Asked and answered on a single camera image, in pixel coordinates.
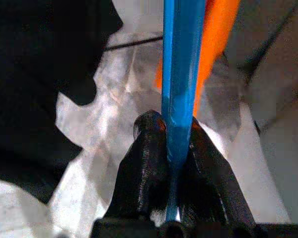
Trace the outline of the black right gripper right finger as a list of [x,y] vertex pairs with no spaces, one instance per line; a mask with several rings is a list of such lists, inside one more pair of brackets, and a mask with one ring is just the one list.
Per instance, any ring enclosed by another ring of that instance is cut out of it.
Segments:
[[196,119],[179,180],[183,223],[254,223],[234,172]]

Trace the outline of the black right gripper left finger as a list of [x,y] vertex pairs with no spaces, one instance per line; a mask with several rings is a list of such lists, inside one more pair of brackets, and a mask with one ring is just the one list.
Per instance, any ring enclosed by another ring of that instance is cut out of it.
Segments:
[[160,113],[149,110],[134,122],[134,142],[121,161],[108,218],[150,219],[162,214],[169,194],[166,126]]

